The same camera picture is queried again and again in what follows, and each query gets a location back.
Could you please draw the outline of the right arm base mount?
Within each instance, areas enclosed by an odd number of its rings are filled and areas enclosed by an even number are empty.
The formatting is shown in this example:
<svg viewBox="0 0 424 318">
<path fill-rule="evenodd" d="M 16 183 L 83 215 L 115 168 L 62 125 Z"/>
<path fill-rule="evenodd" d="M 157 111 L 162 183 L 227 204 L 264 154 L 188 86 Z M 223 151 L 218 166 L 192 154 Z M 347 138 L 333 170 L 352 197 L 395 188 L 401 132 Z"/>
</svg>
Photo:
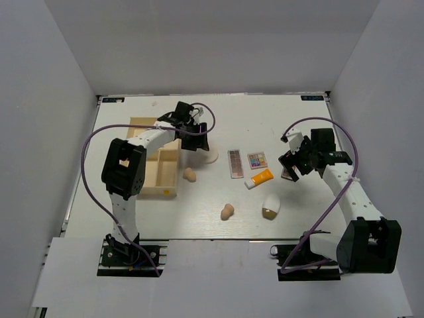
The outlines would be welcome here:
<svg viewBox="0 0 424 318">
<path fill-rule="evenodd" d="M 315 231 L 295 252 L 288 265 L 285 261 L 294 251 L 295 244 L 275 244 L 270 256 L 277 260 L 280 282 L 339 281 L 341 273 L 336 249 L 341 237 L 327 231 Z"/>
</svg>

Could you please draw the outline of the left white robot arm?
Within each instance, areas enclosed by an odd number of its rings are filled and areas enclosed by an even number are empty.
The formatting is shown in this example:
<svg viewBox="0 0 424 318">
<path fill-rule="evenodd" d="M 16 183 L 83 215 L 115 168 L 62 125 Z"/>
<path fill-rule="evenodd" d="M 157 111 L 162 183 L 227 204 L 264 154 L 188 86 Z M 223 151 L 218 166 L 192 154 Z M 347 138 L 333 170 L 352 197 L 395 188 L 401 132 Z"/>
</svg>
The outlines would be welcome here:
<svg viewBox="0 0 424 318">
<path fill-rule="evenodd" d="M 147 159 L 163 146 L 180 140 L 182 149 L 209 150 L 207 134 L 211 131 L 200 117 L 210 110 L 203 103 L 178 102 L 153 125 L 143 125 L 138 136 L 111 141 L 101 181 L 105 184 L 112 203 L 113 232 L 106 241 L 118 247 L 117 256 L 125 264 L 134 264 L 140 256 L 139 232 L 135 221 L 136 197 L 146 176 Z"/>
</svg>

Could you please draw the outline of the beige sponge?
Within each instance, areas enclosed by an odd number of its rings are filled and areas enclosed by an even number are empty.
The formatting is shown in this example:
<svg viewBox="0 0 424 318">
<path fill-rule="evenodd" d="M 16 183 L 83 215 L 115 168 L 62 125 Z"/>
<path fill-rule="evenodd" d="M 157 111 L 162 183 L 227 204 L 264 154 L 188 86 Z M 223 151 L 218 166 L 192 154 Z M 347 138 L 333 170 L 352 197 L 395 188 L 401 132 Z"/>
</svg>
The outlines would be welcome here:
<svg viewBox="0 0 424 318">
<path fill-rule="evenodd" d="M 234 215 L 235 208 L 230 204 L 225 204 L 224 208 L 221 211 L 221 220 L 227 221 L 231 216 Z"/>
<path fill-rule="evenodd" d="M 183 178 L 189 182 L 196 182 L 196 173 L 191 168 L 186 168 L 183 172 Z"/>
</svg>

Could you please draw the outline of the round white powder puff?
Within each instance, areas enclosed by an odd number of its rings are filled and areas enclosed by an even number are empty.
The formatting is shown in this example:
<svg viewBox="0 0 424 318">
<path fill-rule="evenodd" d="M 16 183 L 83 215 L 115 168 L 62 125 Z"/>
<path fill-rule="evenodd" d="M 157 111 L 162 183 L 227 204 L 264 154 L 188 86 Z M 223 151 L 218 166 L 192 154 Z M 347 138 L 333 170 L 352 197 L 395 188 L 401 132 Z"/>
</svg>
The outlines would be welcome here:
<svg viewBox="0 0 424 318">
<path fill-rule="evenodd" d="M 219 157 L 219 151 L 217 148 L 211 148 L 210 150 L 201 151 L 201 161 L 204 164 L 212 164 L 217 161 Z"/>
</svg>

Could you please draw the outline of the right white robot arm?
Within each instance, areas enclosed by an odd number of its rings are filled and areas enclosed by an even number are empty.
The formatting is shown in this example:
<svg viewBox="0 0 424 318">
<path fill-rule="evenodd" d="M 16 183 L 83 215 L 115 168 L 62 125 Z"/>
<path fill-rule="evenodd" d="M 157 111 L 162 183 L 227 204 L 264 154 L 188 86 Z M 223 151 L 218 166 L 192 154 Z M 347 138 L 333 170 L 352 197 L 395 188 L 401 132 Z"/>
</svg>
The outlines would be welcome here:
<svg viewBox="0 0 424 318">
<path fill-rule="evenodd" d="M 282 136 L 289 150 L 279 161 L 293 181 L 312 171 L 319 173 L 335 196 L 346 228 L 341 235 L 322 231 L 317 225 L 301 236 L 299 244 L 282 264 L 283 273 L 336 262 L 343 273 L 390 274 L 396 267 L 401 227 L 385 218 L 356 178 L 353 161 L 338 151 L 332 129 L 313 129 L 304 136 L 290 129 Z"/>
</svg>

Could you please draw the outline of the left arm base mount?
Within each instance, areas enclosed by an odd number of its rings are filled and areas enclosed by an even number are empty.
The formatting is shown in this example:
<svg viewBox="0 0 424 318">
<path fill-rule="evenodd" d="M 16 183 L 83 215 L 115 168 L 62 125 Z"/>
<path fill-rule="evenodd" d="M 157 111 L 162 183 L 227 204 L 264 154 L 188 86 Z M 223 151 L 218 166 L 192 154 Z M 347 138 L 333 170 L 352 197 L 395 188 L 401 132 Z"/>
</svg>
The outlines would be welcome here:
<svg viewBox="0 0 424 318">
<path fill-rule="evenodd" d="M 158 278 L 165 267 L 168 243 L 159 240 L 140 240 L 139 243 L 152 259 L 154 266 L 141 250 L 129 243 L 117 242 L 108 234 L 103 239 L 97 276 Z"/>
</svg>

